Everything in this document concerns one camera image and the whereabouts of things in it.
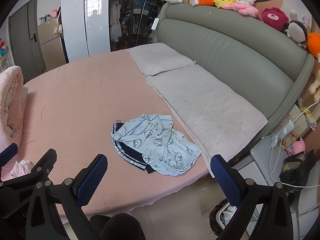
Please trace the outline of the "light blue cartoon pajama garment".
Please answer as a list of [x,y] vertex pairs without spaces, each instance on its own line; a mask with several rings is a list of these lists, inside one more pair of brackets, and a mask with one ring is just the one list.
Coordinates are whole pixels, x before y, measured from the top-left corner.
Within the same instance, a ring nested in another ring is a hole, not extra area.
[[201,154],[198,146],[183,133],[173,129],[170,115],[145,115],[128,120],[117,120],[111,128],[111,138],[132,147],[131,142],[141,140],[136,151],[155,172],[167,176],[181,176],[197,161]]

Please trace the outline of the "rolled pink quilt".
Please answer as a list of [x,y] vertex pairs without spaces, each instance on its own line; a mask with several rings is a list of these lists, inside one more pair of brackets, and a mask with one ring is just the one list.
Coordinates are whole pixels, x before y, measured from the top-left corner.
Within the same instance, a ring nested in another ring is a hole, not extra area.
[[1,150],[21,144],[28,88],[19,66],[1,72]]

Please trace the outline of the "navy striped shorts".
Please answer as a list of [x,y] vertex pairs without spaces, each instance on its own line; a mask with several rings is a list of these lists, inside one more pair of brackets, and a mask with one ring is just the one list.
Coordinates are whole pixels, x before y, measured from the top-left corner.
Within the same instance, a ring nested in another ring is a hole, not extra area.
[[146,171],[148,174],[154,172],[154,169],[147,164],[142,154],[136,151],[136,146],[141,146],[141,140],[134,140],[131,142],[132,147],[127,146],[123,142],[117,142],[113,138],[111,138],[112,144],[116,152],[128,163],[139,168],[140,170]]

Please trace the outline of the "white power strip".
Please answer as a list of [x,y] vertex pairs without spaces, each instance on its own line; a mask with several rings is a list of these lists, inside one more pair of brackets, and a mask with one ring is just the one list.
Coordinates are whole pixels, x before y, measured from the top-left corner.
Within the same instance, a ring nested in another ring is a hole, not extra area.
[[277,143],[283,140],[293,129],[294,123],[293,121],[289,120],[289,122],[278,133],[271,137],[271,148],[274,148]]

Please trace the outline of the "near pink-grey pillow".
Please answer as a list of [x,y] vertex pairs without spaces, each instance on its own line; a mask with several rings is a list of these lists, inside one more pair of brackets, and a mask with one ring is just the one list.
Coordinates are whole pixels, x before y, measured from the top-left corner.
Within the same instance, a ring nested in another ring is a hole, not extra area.
[[199,65],[147,76],[189,138],[202,151],[187,176],[210,173],[211,158],[230,161],[267,125],[267,118],[245,98]]

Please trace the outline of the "beige cabinet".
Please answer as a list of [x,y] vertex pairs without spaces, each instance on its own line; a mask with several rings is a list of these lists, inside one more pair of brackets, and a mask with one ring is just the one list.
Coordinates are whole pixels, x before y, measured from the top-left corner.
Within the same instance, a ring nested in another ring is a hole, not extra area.
[[52,70],[66,64],[60,35],[54,34],[56,19],[38,26],[39,43],[46,70]]

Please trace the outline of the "grey room door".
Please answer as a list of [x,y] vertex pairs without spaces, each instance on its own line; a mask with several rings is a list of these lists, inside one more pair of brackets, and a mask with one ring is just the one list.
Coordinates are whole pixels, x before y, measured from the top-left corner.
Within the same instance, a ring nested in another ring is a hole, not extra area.
[[46,70],[37,28],[37,0],[30,0],[13,13],[8,25],[12,57],[26,83]]

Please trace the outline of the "grey-green padded headboard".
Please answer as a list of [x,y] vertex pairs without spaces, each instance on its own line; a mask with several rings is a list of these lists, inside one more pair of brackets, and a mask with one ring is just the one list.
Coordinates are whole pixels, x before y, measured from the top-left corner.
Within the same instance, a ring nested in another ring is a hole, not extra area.
[[267,118],[266,135],[303,91],[314,57],[272,27],[237,12],[163,5],[155,30],[162,42],[244,97]]

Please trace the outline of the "white glossy wardrobe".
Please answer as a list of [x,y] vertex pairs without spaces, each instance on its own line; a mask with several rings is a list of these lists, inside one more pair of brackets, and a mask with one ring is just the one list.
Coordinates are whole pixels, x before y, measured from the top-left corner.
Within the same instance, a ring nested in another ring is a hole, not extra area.
[[109,0],[61,0],[69,62],[110,52]]

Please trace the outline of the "far pink-grey pillow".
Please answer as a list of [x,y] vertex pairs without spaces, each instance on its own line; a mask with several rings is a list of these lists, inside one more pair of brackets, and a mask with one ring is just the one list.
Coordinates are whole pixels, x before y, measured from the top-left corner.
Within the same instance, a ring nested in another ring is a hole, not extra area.
[[145,76],[155,76],[171,70],[195,65],[195,61],[164,43],[151,43],[126,50]]

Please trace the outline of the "dark glass wardrobe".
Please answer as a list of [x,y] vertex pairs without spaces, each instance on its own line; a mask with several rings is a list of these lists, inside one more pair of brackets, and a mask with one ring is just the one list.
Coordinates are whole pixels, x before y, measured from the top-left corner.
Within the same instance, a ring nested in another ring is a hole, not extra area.
[[164,0],[109,0],[111,51],[151,43],[151,27],[164,3]]

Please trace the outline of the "black white penguin plush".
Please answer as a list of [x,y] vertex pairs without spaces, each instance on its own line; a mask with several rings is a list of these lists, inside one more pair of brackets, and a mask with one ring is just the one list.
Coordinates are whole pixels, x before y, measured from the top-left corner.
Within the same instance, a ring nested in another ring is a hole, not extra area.
[[292,39],[300,47],[306,48],[308,31],[305,25],[297,20],[291,20],[284,24],[284,31],[288,38]]

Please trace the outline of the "red strawberry bear plush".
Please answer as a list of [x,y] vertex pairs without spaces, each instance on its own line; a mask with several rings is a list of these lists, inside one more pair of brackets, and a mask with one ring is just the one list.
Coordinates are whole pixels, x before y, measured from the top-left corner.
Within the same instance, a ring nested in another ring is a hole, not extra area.
[[265,8],[261,12],[261,18],[264,23],[278,31],[284,31],[284,25],[289,23],[287,15],[279,8]]

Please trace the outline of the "pink white bunny plush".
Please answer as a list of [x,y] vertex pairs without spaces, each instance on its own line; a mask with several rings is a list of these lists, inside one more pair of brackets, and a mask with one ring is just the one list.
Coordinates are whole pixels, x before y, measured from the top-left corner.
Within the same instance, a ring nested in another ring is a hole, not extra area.
[[256,0],[235,0],[235,3],[222,5],[222,9],[238,12],[242,16],[259,18],[259,10],[254,6]]

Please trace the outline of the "orange carrot plush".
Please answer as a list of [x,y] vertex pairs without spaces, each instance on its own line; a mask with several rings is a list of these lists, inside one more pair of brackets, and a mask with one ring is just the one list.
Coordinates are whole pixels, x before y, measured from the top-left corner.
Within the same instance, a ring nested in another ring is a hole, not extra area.
[[204,5],[213,7],[215,5],[215,0],[193,0],[191,3],[192,6]]

